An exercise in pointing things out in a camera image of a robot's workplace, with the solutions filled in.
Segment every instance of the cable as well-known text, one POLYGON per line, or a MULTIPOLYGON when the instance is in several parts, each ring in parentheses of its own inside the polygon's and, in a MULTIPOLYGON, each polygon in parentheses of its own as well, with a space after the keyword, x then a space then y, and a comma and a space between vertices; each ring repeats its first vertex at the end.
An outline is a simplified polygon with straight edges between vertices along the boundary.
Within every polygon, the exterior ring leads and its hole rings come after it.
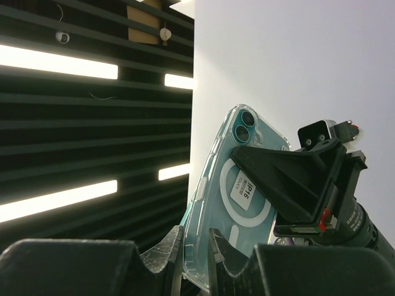
POLYGON ((100 101, 105 101, 105 100, 109 100, 109 99, 115 99, 116 97, 105 97, 105 98, 100 98, 100 97, 95 97, 94 95, 92 95, 92 93, 89 93, 91 95, 91 97, 93 97, 94 99, 100 100, 100 101))
POLYGON ((59 20, 61 22, 63 19, 63 9, 59 4, 56 4, 56 5, 60 8, 60 11, 62 12, 62 16, 60 17, 60 20, 59 20))

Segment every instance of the camera lens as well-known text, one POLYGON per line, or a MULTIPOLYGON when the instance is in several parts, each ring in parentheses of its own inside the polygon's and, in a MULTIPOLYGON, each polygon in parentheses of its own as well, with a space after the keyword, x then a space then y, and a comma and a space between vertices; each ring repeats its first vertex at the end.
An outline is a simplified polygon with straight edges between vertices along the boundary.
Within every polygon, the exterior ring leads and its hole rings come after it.
POLYGON ((253 126, 255 123, 254 117, 252 116, 251 113, 249 113, 247 111, 245 111, 245 112, 243 112, 243 114, 241 114, 241 120, 248 127, 253 126))
POLYGON ((249 133, 245 126, 239 125, 236 128, 236 137, 240 142, 247 142, 249 139, 249 133))

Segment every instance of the smartphone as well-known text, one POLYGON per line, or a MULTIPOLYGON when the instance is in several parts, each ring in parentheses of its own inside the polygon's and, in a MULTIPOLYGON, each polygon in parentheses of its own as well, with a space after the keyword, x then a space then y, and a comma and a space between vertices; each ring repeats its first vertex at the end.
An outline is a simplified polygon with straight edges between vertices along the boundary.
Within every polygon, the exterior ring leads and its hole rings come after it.
POLYGON ((289 142, 252 108, 237 105, 225 117, 199 184, 181 221, 184 275, 209 290, 208 233, 217 228, 229 243, 250 256, 257 243, 273 240, 276 211, 230 158, 236 146, 290 150, 289 142))

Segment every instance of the ceiling light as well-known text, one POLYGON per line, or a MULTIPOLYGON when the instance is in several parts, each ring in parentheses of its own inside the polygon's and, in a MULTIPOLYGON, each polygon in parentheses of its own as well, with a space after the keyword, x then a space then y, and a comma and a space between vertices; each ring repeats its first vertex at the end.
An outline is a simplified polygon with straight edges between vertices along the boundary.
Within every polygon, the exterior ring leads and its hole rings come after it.
POLYGON ((189 171, 191 169, 191 165, 189 163, 185 165, 177 165, 177 166, 172 166, 170 168, 164 168, 162 170, 159 170, 159 181, 178 177, 181 175, 186 175, 189 174, 189 171))
POLYGON ((0 223, 117 192, 117 180, 0 205, 0 223))
POLYGON ((0 65, 97 78, 118 78, 117 65, 5 45, 0 45, 0 65))
POLYGON ((193 78, 166 74, 165 75, 165 86, 170 86, 173 88, 186 88, 193 89, 194 81, 193 78))

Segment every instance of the black slat wall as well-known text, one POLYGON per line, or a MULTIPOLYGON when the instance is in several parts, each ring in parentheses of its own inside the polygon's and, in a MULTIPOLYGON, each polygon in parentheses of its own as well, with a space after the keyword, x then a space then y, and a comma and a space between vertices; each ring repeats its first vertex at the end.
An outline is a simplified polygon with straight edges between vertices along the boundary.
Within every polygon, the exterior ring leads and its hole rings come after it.
POLYGON ((164 86, 164 75, 192 77, 193 21, 135 0, 0 3, 0 45, 119 67, 107 80, 0 66, 0 205, 118 181, 116 194, 0 223, 0 252, 25 237, 152 247, 186 208, 188 176, 158 181, 158 170, 189 162, 192 91, 164 86), (127 5, 159 17, 168 44, 129 41, 129 27, 159 31, 127 19, 127 5))

